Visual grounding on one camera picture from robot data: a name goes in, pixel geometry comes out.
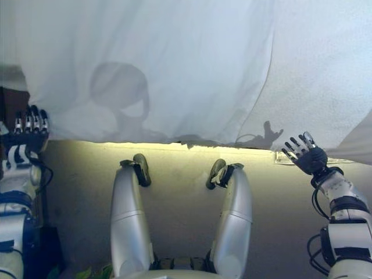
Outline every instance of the black cable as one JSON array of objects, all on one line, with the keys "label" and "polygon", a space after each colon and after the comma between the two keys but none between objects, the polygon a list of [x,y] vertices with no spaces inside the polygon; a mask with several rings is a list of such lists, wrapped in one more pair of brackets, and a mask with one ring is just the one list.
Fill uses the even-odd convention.
[{"label": "black cable", "polygon": [[317,255],[319,255],[321,253],[321,249],[319,249],[318,251],[316,251],[311,257],[310,257],[310,264],[312,267],[314,267],[317,271],[319,271],[320,273],[324,274],[325,276],[328,276],[329,274],[329,271],[323,267],[315,258]]},{"label": "black cable", "polygon": [[37,190],[37,194],[40,194],[42,191],[45,190],[45,188],[51,183],[52,179],[53,179],[53,176],[54,176],[54,172],[53,170],[46,166],[41,160],[39,159],[36,159],[36,158],[29,158],[30,162],[36,166],[38,166],[41,171],[43,173],[45,173],[45,170],[48,170],[49,171],[49,179],[47,180],[46,183],[44,183],[43,185],[40,185],[39,189]]},{"label": "black cable", "polygon": [[46,183],[44,183],[43,185],[40,185],[37,193],[40,194],[42,191],[44,191],[46,189],[46,187],[51,183],[52,179],[53,179],[53,176],[54,176],[54,172],[53,170],[50,168],[50,167],[47,167],[46,165],[42,164],[40,166],[42,169],[45,170],[48,170],[49,171],[49,179],[46,181]]},{"label": "black cable", "polygon": [[323,211],[321,208],[319,202],[318,202],[318,192],[320,189],[320,185],[314,190],[313,195],[312,195],[312,204],[315,209],[315,211],[321,216],[326,218],[327,220],[330,219],[330,217]]},{"label": "black cable", "polygon": [[312,237],[309,238],[309,240],[307,241],[307,244],[306,244],[306,249],[307,249],[307,254],[309,255],[310,257],[310,265],[312,267],[314,267],[317,271],[319,271],[320,273],[324,274],[324,275],[328,275],[329,271],[323,267],[315,258],[316,256],[318,256],[321,252],[321,249],[319,249],[317,252],[315,252],[314,254],[311,253],[310,251],[310,247],[311,247],[311,243],[314,241],[314,239],[320,237],[320,234],[317,234],[317,235],[314,235]]},{"label": "black cable", "polygon": [[316,208],[315,201],[314,201],[314,194],[315,194],[315,191],[313,191],[313,195],[312,195],[312,205],[313,205],[313,208],[316,211],[316,213],[318,213],[321,217],[323,217],[323,215],[319,212],[318,208]]}]

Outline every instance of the white fabric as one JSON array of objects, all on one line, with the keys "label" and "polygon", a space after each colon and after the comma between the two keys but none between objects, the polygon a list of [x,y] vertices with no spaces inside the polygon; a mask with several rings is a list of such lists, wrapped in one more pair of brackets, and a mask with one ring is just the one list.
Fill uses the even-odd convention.
[{"label": "white fabric", "polygon": [[355,128],[372,109],[369,0],[0,1],[16,23],[1,53],[17,50],[0,66],[22,67],[54,138],[277,149],[307,130],[372,163]]},{"label": "white fabric", "polygon": [[234,142],[267,76],[269,0],[15,5],[30,103],[54,138]]},{"label": "white fabric", "polygon": [[372,1],[278,1],[269,74],[239,141],[269,121],[284,130],[272,149],[304,130],[336,148],[372,109],[371,77]]}]

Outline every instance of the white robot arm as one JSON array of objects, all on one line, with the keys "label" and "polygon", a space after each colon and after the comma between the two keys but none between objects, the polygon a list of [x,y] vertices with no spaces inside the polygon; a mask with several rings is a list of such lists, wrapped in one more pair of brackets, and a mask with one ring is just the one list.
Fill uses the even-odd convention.
[{"label": "white robot arm", "polygon": [[[319,148],[308,132],[299,138],[300,144],[291,138],[282,151],[305,173],[313,175],[313,204],[329,224],[320,230],[321,253],[331,267],[321,267],[312,255],[310,263],[329,279],[372,278],[372,218],[367,200],[356,187],[344,177],[338,167],[327,167],[327,155]],[[330,201],[331,215],[328,217],[317,203],[321,191]]]},{"label": "white robot arm", "polygon": [[0,122],[6,160],[0,180],[0,278],[22,279],[23,256],[34,245],[35,216],[32,207],[46,168],[38,154],[48,139],[45,111],[27,111],[25,129],[20,113],[10,133]]}]

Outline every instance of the humanoid robot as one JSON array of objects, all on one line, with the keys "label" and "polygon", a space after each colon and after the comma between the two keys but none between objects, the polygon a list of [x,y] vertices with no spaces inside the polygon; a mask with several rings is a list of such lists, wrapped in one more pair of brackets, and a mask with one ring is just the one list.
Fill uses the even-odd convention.
[{"label": "humanoid robot", "polygon": [[[5,147],[3,177],[0,180],[0,278],[24,276],[23,255],[34,245],[33,203],[45,186],[48,168],[40,153],[48,139],[48,118],[32,106],[26,112],[24,128],[17,115],[14,132],[0,122]],[[313,203],[328,224],[316,237],[321,250],[310,255],[310,263],[328,278],[372,278],[372,226],[365,197],[338,167],[327,167],[327,155],[311,135],[291,138],[283,152],[306,174],[312,175]],[[111,210],[111,250],[116,278],[242,278],[246,268],[252,224],[252,197],[243,165],[219,159],[213,165],[206,186],[226,188],[215,239],[205,258],[158,259],[152,250],[139,187],[151,178],[143,155],[120,162],[114,182]],[[328,217],[317,203],[322,192],[330,202]],[[330,271],[315,257],[322,253]]]}]

